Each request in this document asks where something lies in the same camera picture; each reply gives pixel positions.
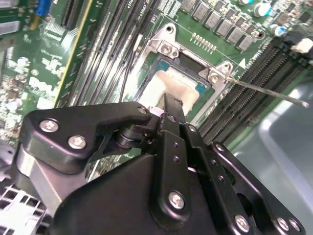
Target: metal bracket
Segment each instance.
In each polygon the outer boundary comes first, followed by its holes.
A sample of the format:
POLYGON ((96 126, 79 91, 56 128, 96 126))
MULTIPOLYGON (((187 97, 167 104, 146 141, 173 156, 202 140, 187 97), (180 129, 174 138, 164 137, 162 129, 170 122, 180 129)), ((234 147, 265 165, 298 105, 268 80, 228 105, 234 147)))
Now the metal bracket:
POLYGON ((208 81, 212 84, 212 88, 215 92, 210 96, 210 98, 205 102, 205 104, 201 107, 198 113, 191 120, 191 124, 197 126, 199 120, 205 114, 205 112, 210 108, 210 106, 214 103, 214 101, 221 95, 223 90, 226 87, 226 77, 229 77, 233 70, 233 65, 229 61, 224 61, 223 63, 216 66, 216 68, 209 68, 205 71, 202 71, 201 75, 207 75, 208 81))

